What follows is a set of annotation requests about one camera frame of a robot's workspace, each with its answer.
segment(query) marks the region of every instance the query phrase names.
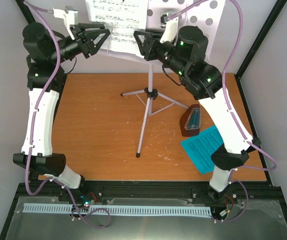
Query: white wall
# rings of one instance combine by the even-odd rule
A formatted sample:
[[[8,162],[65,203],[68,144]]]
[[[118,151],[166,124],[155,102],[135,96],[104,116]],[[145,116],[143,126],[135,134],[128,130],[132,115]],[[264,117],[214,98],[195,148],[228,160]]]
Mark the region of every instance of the white wall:
[[[246,56],[249,48],[255,40],[269,12],[273,8],[276,0],[237,0],[244,15],[244,31],[240,43],[240,48],[233,59],[228,72],[236,73]],[[88,23],[88,14],[84,0],[30,0],[38,7],[52,9],[64,9],[66,5],[74,6],[79,12],[79,22]],[[65,35],[67,31],[61,19],[56,19],[51,14],[44,13],[43,16],[50,23],[51,27]],[[222,14],[219,29],[216,35],[212,52],[210,55],[210,64],[215,65],[222,70],[235,45],[239,27],[239,18],[234,5],[226,0],[226,5]],[[68,71],[72,66],[71,62],[65,62],[63,68]],[[78,64],[74,73],[146,73],[148,66],[143,63],[127,61],[123,59],[107,57],[104,55],[95,55],[90,59],[85,59],[83,55],[78,56]],[[156,72],[161,72],[160,67],[155,67]]]
[[[28,120],[26,22],[14,0],[0,0],[0,232],[24,171],[13,164],[21,151]]]
[[[241,83],[262,147],[279,164],[271,177],[287,202],[287,4]]]

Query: brown wooden surface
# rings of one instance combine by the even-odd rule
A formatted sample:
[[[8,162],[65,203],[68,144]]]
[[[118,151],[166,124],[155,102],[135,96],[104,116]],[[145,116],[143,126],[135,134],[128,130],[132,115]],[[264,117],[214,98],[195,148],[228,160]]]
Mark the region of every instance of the brown wooden surface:
[[[135,95],[120,93],[142,90],[147,84],[146,73],[70,74],[54,122],[53,152],[65,154],[69,167],[87,180],[208,181],[212,174],[201,175],[180,145],[187,139],[179,127],[185,109],[177,105],[148,117],[141,157],[136,158],[145,106]],[[227,77],[227,86],[240,119],[250,131],[232,74]],[[154,88],[187,106],[196,103],[184,87],[176,86],[162,73],[154,74]],[[145,94],[140,96],[146,101]],[[168,104],[158,97],[153,110]],[[201,131],[212,125],[201,107]],[[257,152],[250,154],[247,164],[262,167]],[[239,169],[233,178],[266,180],[262,171],[252,169]]]

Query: musical notation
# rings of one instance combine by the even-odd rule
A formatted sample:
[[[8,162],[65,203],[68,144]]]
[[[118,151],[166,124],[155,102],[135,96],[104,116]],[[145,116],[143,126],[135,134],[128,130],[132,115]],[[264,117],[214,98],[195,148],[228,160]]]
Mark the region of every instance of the musical notation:
[[[86,0],[89,19],[111,32],[102,49],[139,54],[135,30],[146,29],[148,0]]]

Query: round hole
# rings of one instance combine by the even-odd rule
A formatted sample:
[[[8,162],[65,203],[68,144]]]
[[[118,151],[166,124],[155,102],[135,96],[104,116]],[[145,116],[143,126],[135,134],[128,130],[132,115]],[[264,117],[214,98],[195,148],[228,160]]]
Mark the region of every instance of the round hole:
[[[193,3],[199,2],[199,0],[193,0]],[[199,7],[200,4],[196,5],[195,7]]]
[[[215,9],[218,6],[218,2],[217,1],[211,1],[209,6],[210,6],[211,9]]]
[[[148,17],[151,17],[154,14],[154,12],[151,9],[147,10]]]
[[[191,18],[190,18],[190,22],[192,23],[192,24],[195,24],[196,22],[197,22],[197,17],[196,16],[192,16]]]
[[[205,24],[207,24],[208,26],[212,25],[214,23],[214,20],[212,18],[208,18],[206,21],[205,21]]]

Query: black cable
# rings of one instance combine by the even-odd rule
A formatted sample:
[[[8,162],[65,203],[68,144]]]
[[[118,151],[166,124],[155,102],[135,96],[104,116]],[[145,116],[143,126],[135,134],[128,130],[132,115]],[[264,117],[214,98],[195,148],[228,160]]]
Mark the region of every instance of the black cable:
[[[70,74],[70,73],[75,69],[75,66],[76,66],[76,64],[77,64],[77,58],[76,58],[76,57],[74,57],[74,59],[75,59],[75,61],[74,61],[74,64],[73,64],[72,69],[71,69],[69,72],[65,73],[65,75]]]
[[[182,84],[177,83],[171,76],[168,75],[168,73],[166,72],[164,65],[161,66],[163,73],[170,78],[171,81],[173,81],[174,84],[176,84],[177,86],[181,86]]]

